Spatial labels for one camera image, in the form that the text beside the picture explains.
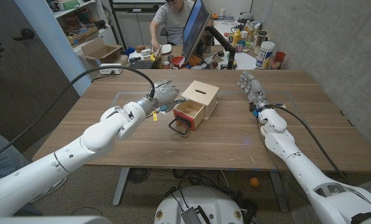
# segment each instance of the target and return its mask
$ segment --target monitor stand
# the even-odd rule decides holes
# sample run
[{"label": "monitor stand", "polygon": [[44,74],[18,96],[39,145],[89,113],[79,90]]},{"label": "monitor stand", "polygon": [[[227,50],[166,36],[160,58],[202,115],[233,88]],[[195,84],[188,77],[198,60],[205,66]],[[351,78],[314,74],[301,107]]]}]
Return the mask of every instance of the monitor stand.
[{"label": "monitor stand", "polygon": [[229,44],[227,40],[213,26],[207,26],[205,30],[209,31],[212,34],[212,36],[214,36],[216,40],[218,40],[218,42],[224,47],[224,50],[230,52],[230,56],[228,58],[227,69],[229,70],[233,69],[234,56],[235,56],[234,47],[231,44]]}]

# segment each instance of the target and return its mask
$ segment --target box lid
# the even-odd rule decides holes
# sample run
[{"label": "box lid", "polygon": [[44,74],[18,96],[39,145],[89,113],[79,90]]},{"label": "box lid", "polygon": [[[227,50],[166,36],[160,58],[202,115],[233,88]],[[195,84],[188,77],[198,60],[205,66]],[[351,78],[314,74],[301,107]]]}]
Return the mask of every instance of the box lid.
[{"label": "box lid", "polygon": [[208,106],[217,92],[218,87],[194,80],[181,96]]}]

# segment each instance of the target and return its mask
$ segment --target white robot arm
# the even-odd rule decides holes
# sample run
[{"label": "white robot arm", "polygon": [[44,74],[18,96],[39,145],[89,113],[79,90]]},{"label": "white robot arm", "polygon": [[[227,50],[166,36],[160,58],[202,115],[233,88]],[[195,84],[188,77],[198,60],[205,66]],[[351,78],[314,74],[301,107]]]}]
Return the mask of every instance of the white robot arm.
[{"label": "white robot arm", "polygon": [[311,205],[323,223],[352,223],[361,218],[371,223],[371,193],[328,178],[296,146],[286,129],[286,121],[273,109],[258,80],[243,72],[237,83],[247,94],[264,126],[261,133],[266,147],[281,158],[303,188]]},{"label": "white robot arm", "polygon": [[115,146],[115,136],[120,141],[129,138],[148,114],[173,104],[180,91],[170,82],[156,83],[154,98],[143,97],[123,109],[110,108],[99,123],[70,144],[0,179],[0,217],[10,217],[69,173],[109,153]]}]

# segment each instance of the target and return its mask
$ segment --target small wooden box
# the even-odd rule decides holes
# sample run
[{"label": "small wooden box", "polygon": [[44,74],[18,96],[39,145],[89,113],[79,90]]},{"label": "small wooden box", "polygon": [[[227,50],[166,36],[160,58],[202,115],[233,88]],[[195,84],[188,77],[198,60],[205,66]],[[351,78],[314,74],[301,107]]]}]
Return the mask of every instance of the small wooden box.
[{"label": "small wooden box", "polygon": [[191,123],[190,129],[195,131],[202,119],[208,120],[215,109],[217,92],[218,87],[194,80],[181,95],[190,100],[173,109],[174,117],[188,120]]},{"label": "small wooden box", "polygon": [[146,49],[146,46],[144,45],[139,45],[136,47],[136,52],[137,53],[141,53],[142,50],[145,50]]}]

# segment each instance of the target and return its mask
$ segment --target drawer handle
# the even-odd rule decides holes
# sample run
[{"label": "drawer handle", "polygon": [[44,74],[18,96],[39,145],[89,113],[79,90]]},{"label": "drawer handle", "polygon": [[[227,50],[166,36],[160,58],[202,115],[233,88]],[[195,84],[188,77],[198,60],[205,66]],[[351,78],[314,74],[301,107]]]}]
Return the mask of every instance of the drawer handle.
[{"label": "drawer handle", "polygon": [[[181,123],[185,124],[187,126],[187,130],[182,133],[181,131],[177,130],[176,128],[173,128],[172,127],[172,124],[175,122],[175,121],[180,121]],[[171,128],[173,131],[181,134],[181,135],[186,135],[188,133],[188,130],[191,128],[191,122],[184,119],[184,118],[181,118],[180,116],[176,116],[176,118],[174,118],[174,120],[172,122],[169,123],[169,128]]]}]

